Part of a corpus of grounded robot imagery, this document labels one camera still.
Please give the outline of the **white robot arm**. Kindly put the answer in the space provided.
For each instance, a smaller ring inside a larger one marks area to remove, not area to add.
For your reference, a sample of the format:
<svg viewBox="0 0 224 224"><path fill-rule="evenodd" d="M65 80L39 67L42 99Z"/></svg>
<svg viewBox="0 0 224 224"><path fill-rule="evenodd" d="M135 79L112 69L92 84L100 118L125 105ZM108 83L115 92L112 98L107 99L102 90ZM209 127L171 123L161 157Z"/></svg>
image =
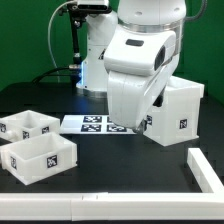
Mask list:
<svg viewBox="0 0 224 224"><path fill-rule="evenodd" d="M113 123L138 128L175 71L185 0L77 0L87 14L87 58L78 88L105 96Z"/></svg>

